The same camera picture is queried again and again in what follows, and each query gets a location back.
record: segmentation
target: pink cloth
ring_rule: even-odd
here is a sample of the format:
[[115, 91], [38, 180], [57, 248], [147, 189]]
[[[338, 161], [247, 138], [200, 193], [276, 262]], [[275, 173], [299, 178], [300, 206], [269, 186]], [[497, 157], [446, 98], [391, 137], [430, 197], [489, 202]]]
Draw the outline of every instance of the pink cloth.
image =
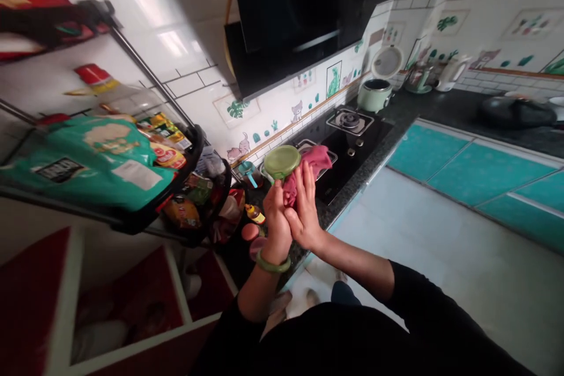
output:
[[[330, 169], [333, 167], [331, 158], [327, 154], [329, 149], [325, 146], [313, 146], [311, 150], [305, 152], [301, 156], [300, 168], [304, 170], [304, 162], [308, 162], [313, 169], [313, 175], [317, 178], [319, 172], [323, 169]], [[296, 176], [294, 172], [286, 178], [284, 182], [284, 200], [287, 207], [294, 207], [296, 205]]]

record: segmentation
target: kitchen counter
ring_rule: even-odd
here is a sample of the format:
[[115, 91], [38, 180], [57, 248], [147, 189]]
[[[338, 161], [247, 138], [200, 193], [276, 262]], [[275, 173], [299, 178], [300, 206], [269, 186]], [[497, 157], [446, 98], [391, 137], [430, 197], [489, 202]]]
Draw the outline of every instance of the kitchen counter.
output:
[[[564, 133], [548, 127], [516, 131], [501, 130], [487, 127], [481, 123], [476, 118], [476, 111], [478, 105], [487, 98], [490, 98], [490, 96], [456, 89], [448, 93], [432, 92], [425, 95], [415, 95], [399, 90], [390, 104], [378, 113], [378, 116], [394, 124], [389, 134], [386, 135], [329, 206], [317, 201], [317, 213], [321, 227], [326, 230], [331, 227], [355, 195], [365, 187], [366, 182], [383, 167], [398, 142], [418, 117], [564, 159]], [[356, 107], [356, 99], [348, 105], [352, 108]], [[329, 113], [320, 116], [318, 120], [324, 122]], [[260, 190], [251, 190], [249, 192], [250, 202], [262, 205], [267, 192], [268, 187], [266, 186]], [[233, 280], [239, 288], [246, 281], [253, 268], [253, 263], [248, 259], [248, 246], [246, 246], [246, 249], [246, 261], [249, 263], [238, 266], [236, 260], [226, 260]], [[288, 272], [282, 275], [279, 288], [286, 284], [307, 253], [298, 244], [292, 244], [290, 251], [292, 266]]]

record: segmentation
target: white floor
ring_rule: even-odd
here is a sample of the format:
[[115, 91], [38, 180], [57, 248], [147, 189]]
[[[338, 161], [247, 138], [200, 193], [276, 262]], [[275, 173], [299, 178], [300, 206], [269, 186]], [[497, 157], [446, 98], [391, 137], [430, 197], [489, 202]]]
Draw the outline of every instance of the white floor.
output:
[[[335, 235], [426, 275], [513, 357], [539, 376], [564, 374], [564, 257], [382, 169]], [[329, 301], [335, 271], [315, 258], [293, 284], [289, 317], [305, 292]], [[366, 306], [387, 311], [355, 281]]]

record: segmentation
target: green container lid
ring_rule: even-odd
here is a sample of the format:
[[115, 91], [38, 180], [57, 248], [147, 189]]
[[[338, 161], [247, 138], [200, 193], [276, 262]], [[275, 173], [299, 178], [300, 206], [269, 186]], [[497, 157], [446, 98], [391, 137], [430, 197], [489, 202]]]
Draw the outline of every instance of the green container lid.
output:
[[273, 179], [284, 179], [300, 165], [300, 152], [292, 146], [279, 146], [274, 148], [264, 158], [264, 170]]

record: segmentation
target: teal bag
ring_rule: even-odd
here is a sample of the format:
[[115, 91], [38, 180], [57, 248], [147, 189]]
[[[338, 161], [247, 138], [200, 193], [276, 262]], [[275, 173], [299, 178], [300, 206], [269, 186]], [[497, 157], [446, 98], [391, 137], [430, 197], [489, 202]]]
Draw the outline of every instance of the teal bag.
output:
[[2, 175], [51, 198], [130, 212], [174, 178], [174, 170], [153, 166], [149, 140], [127, 120], [84, 116], [49, 130], [31, 154], [2, 168]]

